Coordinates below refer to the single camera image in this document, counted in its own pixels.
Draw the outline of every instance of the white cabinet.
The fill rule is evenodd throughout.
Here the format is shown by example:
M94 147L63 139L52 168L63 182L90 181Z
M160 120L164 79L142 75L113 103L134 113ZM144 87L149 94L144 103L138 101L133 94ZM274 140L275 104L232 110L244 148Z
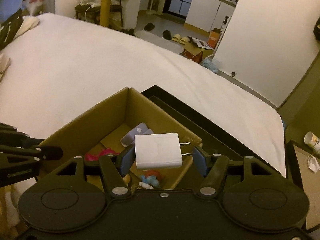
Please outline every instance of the white cabinet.
M220 4L218 0L192 0L185 23L209 32Z
M211 30L213 30L213 28L221 28L221 25L224 21L224 19L226 18L226 16L229 16L229 18L231 17L231 15L233 14L233 11L235 10L235 8L231 5L228 5L226 3L221 3L220 7L218 9L217 15L214 19L214 22L211 26Z

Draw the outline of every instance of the black chair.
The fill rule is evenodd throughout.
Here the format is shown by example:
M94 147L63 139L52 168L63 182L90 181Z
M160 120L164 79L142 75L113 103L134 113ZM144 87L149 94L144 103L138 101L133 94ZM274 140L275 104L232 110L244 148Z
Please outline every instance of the black chair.
M120 17L121 17L121 26L123 27L123 16L122 16L122 4L121 1L122 0L116 0L119 1L119 5L118 4L111 4L110 5L110 12L120 12ZM80 5L78 4L75 7L76 10L76 18L78 19L79 13L84 13L87 11L87 15L88 17L90 16L91 18L93 18L94 23L99 24L98 22L98 16L100 14L100 6L98 7L93 7L93 8L89 8L90 5Z

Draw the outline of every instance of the yellow slipper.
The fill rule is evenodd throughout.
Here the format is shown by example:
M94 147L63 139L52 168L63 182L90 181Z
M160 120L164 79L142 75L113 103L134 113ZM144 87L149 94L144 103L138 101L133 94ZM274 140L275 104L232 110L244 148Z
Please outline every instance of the yellow slipper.
M176 34L172 37L172 40L175 42L179 42L181 40L181 36L179 34Z
M179 41L179 43L180 44L182 44L182 45L185 45L187 42L189 42L190 40L189 40L189 38L188 37L183 37L180 41Z

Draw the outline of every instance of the small toy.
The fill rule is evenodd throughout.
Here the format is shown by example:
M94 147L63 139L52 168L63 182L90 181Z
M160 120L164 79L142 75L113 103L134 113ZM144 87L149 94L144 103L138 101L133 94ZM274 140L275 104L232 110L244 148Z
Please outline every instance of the small toy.
M97 160L99 160L100 156L103 156L103 155L108 155L111 157L111 156L119 155L119 154L120 153L116 153L114 150L107 148L107 149L102 150L98 155L92 155L90 153L86 153L84 155L84 159L86 161L97 161Z
M156 176L152 175L152 176L145 177L144 175L141 175L140 177L142 182L152 185L154 187L159 187L160 182L157 180Z
M139 186L145 188L145 189L155 189L154 187L150 186L149 184L147 183L144 183L142 181L139 182Z
M149 176L156 176L158 181L161 181L163 179L163 176L161 175L161 173L159 171L156 170L150 170L150 171L146 171L144 173L144 176L149 177Z
M123 179L124 183L127 184L127 186L128 186L128 185L129 185L129 182L130 182L130 180L131 180L130 175L127 174L127 175L125 175L122 179Z

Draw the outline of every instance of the bed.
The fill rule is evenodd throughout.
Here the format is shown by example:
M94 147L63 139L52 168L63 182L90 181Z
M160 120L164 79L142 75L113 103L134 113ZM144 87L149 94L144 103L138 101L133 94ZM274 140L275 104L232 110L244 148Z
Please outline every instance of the bed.
M54 14L5 49L0 122L35 138L124 87L158 85L223 128L285 176L284 131L266 103L210 70L117 31Z

